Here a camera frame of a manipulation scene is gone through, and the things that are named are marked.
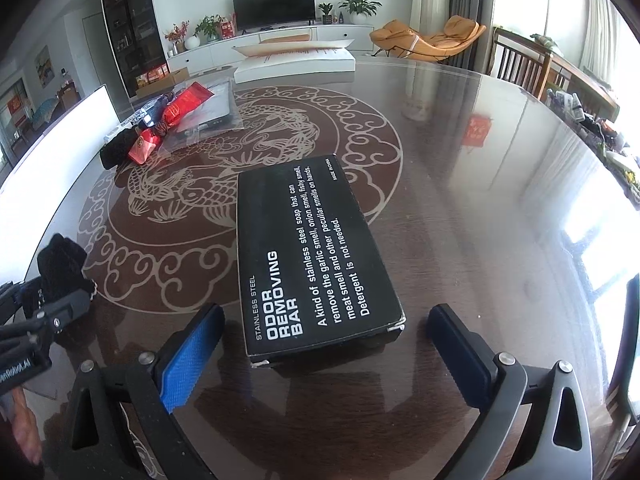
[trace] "flat screen tv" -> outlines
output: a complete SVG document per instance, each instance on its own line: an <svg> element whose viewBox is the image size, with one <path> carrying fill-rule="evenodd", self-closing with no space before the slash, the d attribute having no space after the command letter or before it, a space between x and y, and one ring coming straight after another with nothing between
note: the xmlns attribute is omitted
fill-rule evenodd
<svg viewBox="0 0 640 480"><path fill-rule="evenodd" d="M316 0L234 0L238 30L316 18Z"/></svg>

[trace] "screw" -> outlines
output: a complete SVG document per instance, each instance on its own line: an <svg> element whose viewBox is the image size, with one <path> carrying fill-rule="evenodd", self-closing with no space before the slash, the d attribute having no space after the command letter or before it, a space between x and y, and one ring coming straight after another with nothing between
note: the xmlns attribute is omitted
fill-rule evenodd
<svg viewBox="0 0 640 480"><path fill-rule="evenodd" d="M155 360L155 358L156 355L153 352L142 352L142 354L138 356L138 362L141 365L149 365Z"/></svg>
<svg viewBox="0 0 640 480"><path fill-rule="evenodd" d="M569 361L558 361L558 368L560 368L565 374L570 374L574 371L574 367Z"/></svg>
<svg viewBox="0 0 640 480"><path fill-rule="evenodd" d="M80 370L83 371L84 373L88 373L93 369L94 369L94 362L91 361L91 359L87 359L86 361L83 361L82 364L80 365Z"/></svg>
<svg viewBox="0 0 640 480"><path fill-rule="evenodd" d="M516 364L516 358L509 354L508 352L500 352L498 355L498 360L506 366L511 366Z"/></svg>

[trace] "round table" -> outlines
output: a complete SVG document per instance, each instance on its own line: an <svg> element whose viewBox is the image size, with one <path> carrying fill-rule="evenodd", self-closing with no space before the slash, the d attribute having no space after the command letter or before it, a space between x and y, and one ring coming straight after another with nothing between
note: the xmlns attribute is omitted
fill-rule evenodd
<svg viewBox="0 0 640 480"><path fill-rule="evenodd" d="M46 456L80 362L131 362L217 302L227 320L222 344L174 414L218 478L433 478L478 416L424 335L430 308L448 303L496 352L527 365L573 364L594 467L602 467L615 428L605 398L640 230L582 141L521 88L437 64L361 58L355 73L236 90L244 130L160 151L141 168L103 171L96 157L52 219L43 242L57 231L84 245L99 295L52 348L55 379L31 385ZM406 328L379 354L314 374L251 369L238 301L236 176L333 152Z"/></svg>

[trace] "white round vase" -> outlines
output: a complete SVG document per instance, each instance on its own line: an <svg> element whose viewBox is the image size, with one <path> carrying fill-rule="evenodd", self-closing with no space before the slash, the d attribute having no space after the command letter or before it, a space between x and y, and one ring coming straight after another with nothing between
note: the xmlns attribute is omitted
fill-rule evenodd
<svg viewBox="0 0 640 480"><path fill-rule="evenodd" d="M193 50L200 46L200 38L197 36L190 36L184 40L184 46L187 50Z"/></svg>
<svg viewBox="0 0 640 480"><path fill-rule="evenodd" d="M364 25L367 23L368 16L366 14L352 14L351 15L351 23L353 25Z"/></svg>

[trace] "black box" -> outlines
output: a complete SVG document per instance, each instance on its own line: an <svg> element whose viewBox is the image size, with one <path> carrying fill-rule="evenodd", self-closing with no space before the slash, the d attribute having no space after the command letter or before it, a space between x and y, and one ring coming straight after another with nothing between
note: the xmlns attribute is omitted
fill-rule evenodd
<svg viewBox="0 0 640 480"><path fill-rule="evenodd" d="M335 155L238 176L238 267L253 366L364 338L395 339L404 311Z"/></svg>

